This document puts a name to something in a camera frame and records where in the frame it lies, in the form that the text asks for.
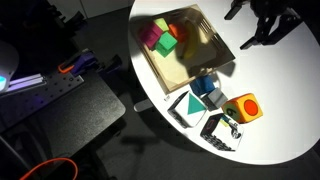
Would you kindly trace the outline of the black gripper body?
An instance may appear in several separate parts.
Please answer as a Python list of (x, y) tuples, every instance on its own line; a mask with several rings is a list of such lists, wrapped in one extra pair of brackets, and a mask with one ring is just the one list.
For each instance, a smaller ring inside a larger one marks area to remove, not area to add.
[(281, 39), (302, 23), (302, 18), (291, 7), (293, 0), (251, 0), (250, 7), (260, 17), (276, 16), (270, 32), (278, 30)]

